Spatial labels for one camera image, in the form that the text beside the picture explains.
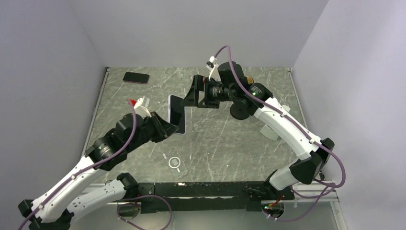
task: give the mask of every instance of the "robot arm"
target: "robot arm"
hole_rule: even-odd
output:
[[[99,189],[78,197],[94,180],[110,171],[115,165],[125,161],[128,153],[150,140],[155,143],[163,141],[178,130],[177,126],[166,122],[157,113],[149,112],[146,107],[148,100],[148,98],[140,98],[137,102],[133,101],[136,111],[136,129],[124,151],[99,166],[75,176],[80,170],[112,156],[124,145],[133,129],[131,114],[125,115],[116,123],[115,128],[97,139],[86,150],[79,163],[54,187],[39,198],[24,200],[18,205],[21,214],[25,217],[39,207],[34,218],[31,218],[30,229],[52,229],[55,226],[61,228],[61,225],[66,226],[66,224],[70,224],[71,220],[76,221],[108,202],[123,198],[125,194],[132,193],[132,197],[137,196],[136,181],[130,175],[119,175],[117,181],[106,185],[102,190]],[[64,184],[62,189],[57,190],[62,184]],[[54,196],[46,204],[41,205],[52,193]]]
[[[288,115],[291,119],[296,121],[283,109],[273,94],[264,85],[254,83],[251,77],[244,76],[242,67],[239,64],[233,62],[233,66],[244,88],[258,99],[281,110],[282,115],[246,95],[238,86],[228,62],[216,67],[221,81],[195,75],[191,89],[184,98],[182,105],[195,106],[198,108],[219,108],[220,102],[232,101],[233,104],[230,107],[230,114],[235,119],[244,120],[249,116],[258,118],[285,140],[298,157],[297,160],[291,162],[286,167],[276,170],[269,175],[264,183],[269,189],[269,192],[279,194],[281,190],[297,182],[310,184],[326,164],[329,157],[327,152],[312,143],[314,141],[320,142],[332,150],[334,147],[333,141],[329,138],[321,140],[320,137],[300,125],[301,128],[312,137],[312,140],[309,142],[298,127],[284,117]],[[204,98],[200,102],[199,91],[204,92]]]

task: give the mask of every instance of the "cable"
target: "cable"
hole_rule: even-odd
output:
[[[322,192],[321,193],[324,193],[326,190],[327,190],[327,186],[322,190]],[[269,215],[269,214],[267,214],[264,210],[262,210],[262,212],[268,217],[268,218],[271,218],[271,219],[273,219],[273,220],[275,220],[275,221],[280,221],[280,222],[293,222],[293,221],[297,221],[297,220],[300,220],[301,218],[303,218],[303,217],[305,217],[307,214],[309,214],[313,209],[314,209],[314,207],[316,206],[316,204],[317,204],[317,202],[319,201],[319,199],[321,198],[321,196],[319,196],[317,199],[316,199],[316,201],[310,206],[310,208],[306,211],[306,212],[304,212],[301,216],[299,216],[299,217],[296,217],[296,218],[293,218],[293,219],[278,219],[278,218],[273,218],[271,215]]]
[[[164,229],[166,229],[166,228],[169,226],[170,222],[172,221],[172,216],[173,216],[172,208],[170,207],[169,203],[168,203],[164,198],[162,198],[162,197],[160,197],[160,196],[157,196],[157,195],[143,195],[143,196],[139,196],[139,197],[136,197],[136,198],[129,198],[129,199],[123,199],[123,200],[125,200],[125,201],[133,201],[133,200],[134,200],[134,201],[135,201],[135,200],[138,200],[138,199],[150,198],[150,197],[155,197],[155,198],[158,198],[158,199],[162,200],[163,202],[165,202],[166,206],[168,206],[168,208],[169,208],[169,214],[170,214],[169,220],[168,220],[168,222],[166,223],[166,225],[165,225],[163,228],[160,229],[160,230],[164,230]],[[140,227],[140,226],[134,224],[133,222],[124,219],[122,216],[120,216],[120,209],[121,209],[121,207],[122,207],[122,206],[119,206],[118,209],[117,209],[117,216],[118,216],[118,218],[119,218],[120,220],[122,220],[122,221],[126,222],[127,224],[129,224],[129,225],[131,225],[131,226],[133,226],[133,227],[135,227],[135,228],[138,228],[138,229],[140,229],[140,230],[146,230],[146,229],[143,229],[142,227]]]
[[[120,208],[121,206],[134,206],[137,210],[140,209],[140,205],[138,205],[137,203],[125,203],[125,204],[118,204],[117,202],[117,206]]]
[[[266,193],[265,192],[261,192],[260,190],[258,190],[258,189],[254,189],[254,188],[242,188],[241,189],[241,191],[243,192],[243,193],[250,193],[250,192],[254,192],[254,193],[257,193],[257,194],[259,194],[259,195],[266,195]]]
[[[234,79],[236,80],[236,82],[237,82],[238,86],[241,88],[241,90],[242,90],[245,94],[247,94],[250,98],[252,98],[253,100],[255,100],[255,101],[257,101],[257,102],[263,104],[264,106],[266,106],[266,107],[268,107],[268,108],[270,108],[270,109],[276,111],[276,112],[279,113],[280,115],[282,115],[283,112],[282,112],[281,110],[279,110],[278,108],[276,108],[276,107],[274,107],[274,106],[272,106],[272,105],[270,105],[270,104],[268,104],[268,103],[262,101],[261,99],[255,97],[254,95],[252,95],[251,93],[249,93],[248,90],[246,90],[246,89],[244,88],[244,86],[242,85],[242,83],[241,83],[240,80],[238,79],[237,73],[236,73],[236,71],[235,71],[235,69],[234,69],[234,65],[233,65],[232,58],[231,58],[231,48],[230,48],[229,45],[226,45],[226,46],[221,47],[221,48],[217,51],[217,53],[215,54],[214,57],[217,57],[218,54],[219,54],[223,49],[225,49],[225,48],[228,48],[228,63],[229,63],[229,65],[230,65],[231,72],[233,73]],[[300,132],[303,133],[303,135],[304,135],[309,141],[312,140],[312,138],[309,136],[309,134],[308,134],[295,120],[293,120],[289,115],[285,115],[284,117],[285,117],[286,119],[288,119],[294,126],[296,126],[296,127],[300,130]],[[322,181],[320,181],[320,180],[318,180],[318,179],[315,179],[315,181],[317,181],[317,182],[319,182],[319,183],[325,185],[326,187],[325,187],[325,189],[320,193],[320,195],[315,196],[315,198],[317,197],[315,203],[309,208],[309,210],[308,210],[307,212],[305,212],[305,215],[307,215],[307,214],[311,211],[311,209],[313,209],[314,205],[317,204],[317,202],[319,201],[319,199],[320,199],[322,196],[325,196],[325,195],[331,193],[331,192],[333,191],[333,189],[335,189],[335,188],[340,188],[340,187],[342,187],[343,184],[345,183],[345,180],[346,180],[345,168],[344,168],[344,165],[343,165],[343,163],[341,162],[341,160],[338,158],[338,156],[337,156],[336,154],[334,154],[331,150],[327,149],[327,148],[324,147],[322,144],[320,144],[320,143],[318,143],[318,142],[316,142],[316,141],[314,141],[313,144],[317,145],[319,148],[321,148],[322,150],[326,151],[328,154],[330,154],[331,156],[333,156],[334,159],[336,159],[336,161],[337,161],[337,163],[339,164],[340,169],[341,169],[342,178],[341,178],[341,182],[340,182],[339,184],[335,184],[335,183],[331,183],[331,184],[329,184],[329,183],[324,183],[324,182],[322,182]],[[327,193],[324,193],[324,192],[327,190],[327,188],[329,188],[329,187],[331,187],[331,189],[330,189]]]
[[[128,100],[128,104],[131,105],[131,108],[133,110],[133,128],[131,130],[131,134],[130,137],[128,138],[128,140],[124,143],[124,145],[113,155],[111,155],[110,157],[103,159],[101,161],[98,161],[84,169],[79,170],[78,172],[74,173],[73,176],[74,177],[78,177],[79,175],[81,175],[82,173],[86,172],[89,169],[92,169],[94,167],[97,167],[103,163],[106,163],[107,161],[113,159],[114,157],[116,157],[117,155],[119,155],[121,152],[124,151],[125,148],[127,148],[127,146],[130,144],[131,140],[134,137],[134,133],[135,133],[135,129],[137,127],[137,121],[136,121],[136,113],[135,113],[135,109],[131,103],[130,100]],[[60,186],[58,186],[58,188],[56,188],[53,192],[51,192],[51,194],[45,198],[45,200],[43,202],[41,202],[39,204],[38,207],[36,207],[25,219],[24,221],[21,223],[21,225],[18,227],[18,230],[22,230],[24,225],[28,222],[29,219],[31,219],[31,217],[33,217],[38,211],[39,211],[39,207],[40,206],[44,206],[45,204],[47,204],[49,202],[49,200],[51,200],[63,187],[65,187],[65,185],[67,185],[70,181],[72,181],[72,177],[69,177],[68,179],[66,179],[63,183],[61,183]]]
[[[279,196],[278,200],[277,200],[275,203],[271,203],[271,204],[269,204],[268,206],[273,207],[273,206],[277,205],[277,204],[282,200],[282,197],[283,197],[283,194],[281,194],[281,195]]]

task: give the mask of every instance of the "white wall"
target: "white wall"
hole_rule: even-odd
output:
[[[405,12],[404,0],[330,0],[293,68],[310,129],[335,141],[346,166],[349,229],[406,225]]]
[[[14,230],[17,205],[79,160],[104,69],[68,0],[2,0],[0,71],[0,229]]]
[[[70,0],[106,66],[292,67],[327,0]]]

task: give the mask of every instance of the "black smartphone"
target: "black smartphone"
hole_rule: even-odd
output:
[[[180,105],[183,98],[169,95],[168,98],[168,118],[169,123],[179,127],[177,134],[186,133],[185,106]]]
[[[147,84],[149,81],[149,75],[144,73],[126,72],[123,81],[138,84]]]

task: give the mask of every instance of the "marble surface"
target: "marble surface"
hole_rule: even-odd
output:
[[[290,114],[303,124],[303,117],[286,68],[243,68],[246,76],[264,84]],[[125,72],[149,74],[146,85],[123,82]],[[195,74],[208,76],[208,69],[197,68],[111,68],[102,93],[89,143],[104,135],[131,109],[127,98],[149,97],[149,110],[168,117],[168,96],[184,97]],[[127,155],[95,183],[115,179],[129,172],[139,182],[224,182],[264,180],[271,172],[295,159],[285,141],[272,141],[259,131],[263,123],[254,117],[235,120],[229,112],[232,103],[219,109],[186,108],[186,134],[172,135],[160,143],[149,142]],[[184,162],[180,174],[168,166],[167,156]]]

